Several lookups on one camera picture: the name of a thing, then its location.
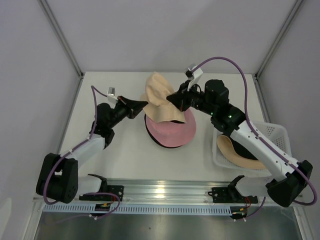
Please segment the black smiley bucket hat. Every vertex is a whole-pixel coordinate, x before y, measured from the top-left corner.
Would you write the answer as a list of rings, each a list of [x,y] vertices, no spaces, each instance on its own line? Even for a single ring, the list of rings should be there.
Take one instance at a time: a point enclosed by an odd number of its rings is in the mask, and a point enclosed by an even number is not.
[[[169,147],[169,146],[164,146],[162,145],[157,139],[154,138],[154,136],[150,133],[148,127],[147,127],[147,115],[145,114],[144,115],[144,124],[145,124],[145,129],[149,135],[149,137],[152,139],[152,141],[157,144],[158,146],[162,147],[162,148],[165,148],[165,149],[177,149],[177,148],[180,148],[182,147],[182,145],[179,145],[179,146],[174,146],[174,147]]]

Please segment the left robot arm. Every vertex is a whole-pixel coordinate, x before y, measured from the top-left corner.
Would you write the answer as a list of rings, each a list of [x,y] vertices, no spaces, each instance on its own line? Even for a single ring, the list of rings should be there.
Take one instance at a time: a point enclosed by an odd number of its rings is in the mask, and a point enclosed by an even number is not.
[[[44,157],[36,194],[43,196],[49,205],[70,203],[78,193],[79,167],[111,144],[117,124],[124,118],[134,119],[147,105],[147,101],[118,96],[112,108],[106,102],[97,104],[95,99],[94,121],[88,137],[64,154],[48,153]]]

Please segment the beige bucket hat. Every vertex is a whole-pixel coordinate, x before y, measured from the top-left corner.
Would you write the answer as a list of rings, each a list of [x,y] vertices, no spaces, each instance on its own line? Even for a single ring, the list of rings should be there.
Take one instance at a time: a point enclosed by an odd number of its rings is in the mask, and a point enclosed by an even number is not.
[[[186,123],[184,113],[167,100],[173,93],[173,87],[160,73],[153,72],[146,79],[145,92],[140,96],[140,100],[148,102],[143,110],[153,122]]]

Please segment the pink bucket hat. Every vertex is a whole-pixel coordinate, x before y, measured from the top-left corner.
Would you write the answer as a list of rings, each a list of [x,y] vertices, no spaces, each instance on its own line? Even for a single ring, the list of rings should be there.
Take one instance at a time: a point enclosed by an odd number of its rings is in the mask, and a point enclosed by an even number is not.
[[[156,123],[144,115],[145,129],[149,137],[159,146],[174,149],[188,144],[196,135],[197,124],[193,112],[184,112],[185,123],[163,121]]]

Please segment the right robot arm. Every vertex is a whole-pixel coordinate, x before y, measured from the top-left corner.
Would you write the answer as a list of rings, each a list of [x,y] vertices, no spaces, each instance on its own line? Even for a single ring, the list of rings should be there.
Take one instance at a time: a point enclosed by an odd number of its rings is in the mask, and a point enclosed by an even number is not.
[[[251,123],[244,112],[229,102],[229,90],[222,80],[211,79],[204,90],[188,89],[182,83],[177,92],[167,96],[177,109],[184,112],[193,107],[210,116],[213,126],[253,154],[270,172],[269,177],[240,175],[228,185],[228,197],[239,202],[247,196],[270,197],[282,207],[295,202],[309,185],[313,166],[297,161],[279,149]]]

